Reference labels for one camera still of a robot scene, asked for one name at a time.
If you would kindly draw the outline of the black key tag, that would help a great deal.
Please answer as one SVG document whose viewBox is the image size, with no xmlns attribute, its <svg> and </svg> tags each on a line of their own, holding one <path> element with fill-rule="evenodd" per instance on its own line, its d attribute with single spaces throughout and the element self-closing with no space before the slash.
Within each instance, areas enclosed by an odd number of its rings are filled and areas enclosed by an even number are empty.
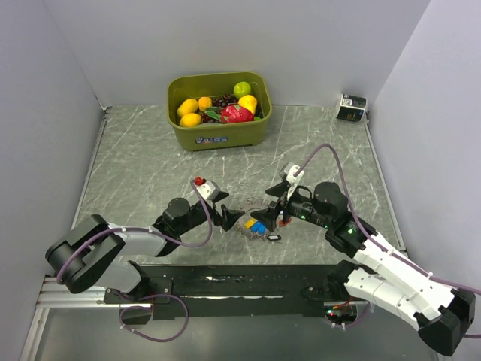
<svg viewBox="0 0 481 361">
<path fill-rule="evenodd" d="M 280 235 L 277 235 L 277 234 L 270 234 L 266 237 L 266 240 L 267 241 L 270 241 L 270 242 L 279 242 L 282 240 L 281 236 Z"/>
</svg>

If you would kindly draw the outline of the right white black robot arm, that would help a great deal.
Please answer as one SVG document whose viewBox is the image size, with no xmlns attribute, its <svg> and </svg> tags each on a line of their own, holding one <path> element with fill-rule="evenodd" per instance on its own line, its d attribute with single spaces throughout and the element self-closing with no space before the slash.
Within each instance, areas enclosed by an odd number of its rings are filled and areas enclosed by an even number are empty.
<svg viewBox="0 0 481 361">
<path fill-rule="evenodd" d="M 251 213 L 269 231 L 277 219 L 290 217 L 325 229 L 328 243 L 349 260 L 328 276 L 328 291 L 339 300 L 364 299 L 410 324 L 435 352 L 452 356 L 475 315 L 476 296 L 468 290 L 436 282 L 416 269 L 372 226 L 354 218 L 348 198 L 333 182 L 322 182 L 308 196 L 286 182 L 266 192 L 277 197 L 265 209 Z"/>
</svg>

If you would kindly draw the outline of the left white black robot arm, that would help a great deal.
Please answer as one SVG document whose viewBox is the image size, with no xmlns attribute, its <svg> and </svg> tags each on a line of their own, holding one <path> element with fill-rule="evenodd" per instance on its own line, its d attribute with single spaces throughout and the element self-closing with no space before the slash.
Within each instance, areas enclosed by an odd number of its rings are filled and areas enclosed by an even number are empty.
<svg viewBox="0 0 481 361">
<path fill-rule="evenodd" d="M 244 215 L 242 210 L 221 204 L 229 194 L 215 183 L 196 186 L 194 191 L 198 197 L 195 204 L 174 198 L 149 227 L 119 226 L 99 214 L 85 218 L 45 253 L 57 283 L 73 294 L 103 286 L 122 290 L 131 302 L 144 300 L 149 278 L 136 262 L 118 262 L 118 256 L 164 257 L 185 247 L 181 237 L 194 228 L 206 224 L 206 238 L 210 239 L 214 228 L 228 231 Z"/>
</svg>

